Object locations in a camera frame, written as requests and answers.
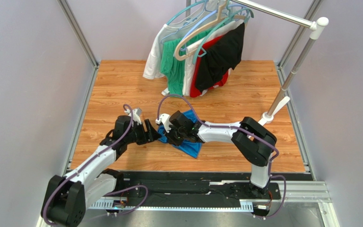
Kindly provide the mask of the blue cloth napkin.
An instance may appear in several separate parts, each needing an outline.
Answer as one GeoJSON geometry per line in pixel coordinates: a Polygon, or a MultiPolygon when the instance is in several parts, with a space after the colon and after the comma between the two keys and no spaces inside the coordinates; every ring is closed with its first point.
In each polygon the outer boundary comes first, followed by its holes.
{"type": "MultiPolygon", "coordinates": [[[[195,116],[195,114],[193,113],[192,110],[185,111],[185,112],[183,112],[183,114],[188,119],[192,120],[193,122],[197,122],[197,117],[195,116]]],[[[161,143],[169,144],[168,139],[164,135],[164,132],[165,132],[164,126],[160,125],[158,127],[157,131],[161,135],[161,138],[158,140],[161,143]]],[[[171,146],[174,147],[175,149],[178,149],[178,150],[184,152],[185,154],[187,154],[193,158],[197,158],[199,155],[199,152],[201,150],[202,143],[193,143],[193,142],[184,140],[180,146],[175,146],[175,145],[171,145],[171,146]]]]}

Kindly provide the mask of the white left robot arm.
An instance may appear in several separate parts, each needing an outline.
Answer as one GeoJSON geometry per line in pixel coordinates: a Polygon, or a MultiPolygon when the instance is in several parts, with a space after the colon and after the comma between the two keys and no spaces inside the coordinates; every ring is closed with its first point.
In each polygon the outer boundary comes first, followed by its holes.
{"type": "Polygon", "coordinates": [[[46,189],[41,217],[50,226],[77,227],[86,210],[104,196],[122,194],[124,175],[109,169],[129,144],[145,145],[161,138],[150,120],[141,120],[141,109],[125,104],[124,115],[81,165],[63,176],[55,175],[46,189]]]}

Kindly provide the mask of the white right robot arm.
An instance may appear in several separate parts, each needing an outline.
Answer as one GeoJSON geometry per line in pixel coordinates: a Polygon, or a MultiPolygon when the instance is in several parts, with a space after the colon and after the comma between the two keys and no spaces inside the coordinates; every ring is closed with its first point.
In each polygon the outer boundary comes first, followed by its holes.
{"type": "Polygon", "coordinates": [[[213,123],[199,119],[193,121],[177,111],[172,115],[159,115],[156,124],[163,128],[168,143],[177,147],[185,141],[193,144],[222,142],[235,145],[251,164],[251,184],[261,189],[268,186],[277,139],[253,118],[244,117],[234,123],[213,123]]]}

